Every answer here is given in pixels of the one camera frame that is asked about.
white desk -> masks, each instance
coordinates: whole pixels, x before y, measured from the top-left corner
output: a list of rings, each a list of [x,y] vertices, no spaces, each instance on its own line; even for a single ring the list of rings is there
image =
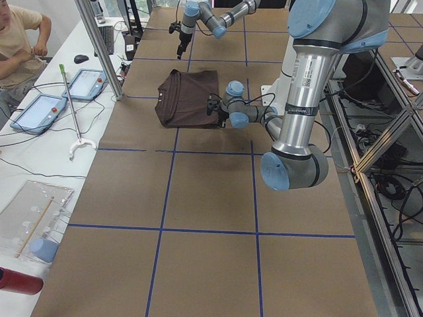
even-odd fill
[[[107,18],[106,23],[115,25],[115,23],[119,20],[120,18]],[[117,24],[115,29],[119,30],[123,26],[123,24]],[[110,58],[115,70],[118,70],[120,63],[122,62],[122,57],[124,57],[124,39],[118,31],[115,31],[114,35],[116,39],[114,46],[115,54],[111,55]],[[73,58],[77,54],[87,55],[89,56],[89,60],[77,65],[73,62]],[[51,60],[46,70],[37,80],[36,85],[62,82],[59,70],[59,64],[61,63],[65,66],[68,81],[70,81],[81,68],[102,69],[100,61],[94,56],[93,45],[89,40],[82,21],[78,23],[69,35],[69,38]],[[55,96],[60,96],[65,90],[63,85],[55,85],[54,87],[46,86],[40,87],[39,89],[42,93],[52,94]],[[32,89],[20,104],[19,109],[25,108],[25,106],[38,96],[38,94],[39,92],[36,89]],[[107,86],[101,95],[96,98],[96,101],[99,104],[91,102],[83,109],[81,108],[86,103],[74,102],[74,105],[77,109],[77,119],[82,132],[88,130],[95,117],[102,111],[95,119],[92,128],[83,135],[83,137],[95,141],[98,145],[114,107],[115,98],[112,89]],[[67,109],[60,115],[59,120],[52,126],[52,129],[75,129],[72,116],[69,115],[70,113],[70,109],[67,107]],[[18,114],[18,112],[15,112],[12,118],[16,118]],[[49,130],[43,135],[28,142],[4,147],[4,145],[24,141],[32,137],[31,135],[27,135],[25,133],[16,133],[4,136],[13,132],[15,131],[9,127],[9,123],[0,131],[0,150],[2,151],[0,157],[2,159],[25,167],[26,169],[36,173],[49,175],[87,175],[95,156],[95,150],[92,147],[79,147],[75,151],[73,161],[69,161],[70,146],[77,140],[76,132],[71,130]],[[27,180],[65,186],[75,190],[73,197],[66,207],[69,211],[73,210],[85,181],[84,179],[78,178],[46,178],[43,176],[35,176],[21,170],[18,167],[11,166],[3,161],[0,161],[0,211],[2,211],[10,200],[14,198]],[[10,256],[2,254],[1,250],[0,266],[40,277],[45,277],[49,271],[49,267],[47,265],[11,258]],[[30,316],[37,300],[38,295],[30,296],[0,291],[0,316]]]

black chair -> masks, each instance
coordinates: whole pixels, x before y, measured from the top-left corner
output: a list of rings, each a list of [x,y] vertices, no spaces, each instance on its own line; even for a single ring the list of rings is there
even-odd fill
[[[242,0],[214,0],[215,8],[233,8]],[[284,8],[286,0],[262,0],[259,9],[280,9]]]

folded cloth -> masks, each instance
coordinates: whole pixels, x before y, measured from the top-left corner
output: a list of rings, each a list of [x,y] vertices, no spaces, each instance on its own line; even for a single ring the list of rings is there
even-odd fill
[[[164,127],[217,127],[217,112],[207,115],[209,95],[219,94],[217,71],[181,73],[173,69],[158,90],[155,111]]]

red cup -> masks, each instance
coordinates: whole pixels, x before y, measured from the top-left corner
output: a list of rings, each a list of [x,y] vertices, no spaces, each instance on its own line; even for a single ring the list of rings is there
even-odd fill
[[[41,291],[43,280],[21,272],[0,267],[0,289],[2,291],[34,295]]]

computer mouse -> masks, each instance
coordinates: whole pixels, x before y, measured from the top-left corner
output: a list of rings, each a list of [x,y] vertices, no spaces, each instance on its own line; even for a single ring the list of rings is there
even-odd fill
[[[73,59],[75,64],[80,64],[83,61],[88,61],[88,60],[89,60],[89,58],[86,55],[76,55],[75,58]]]

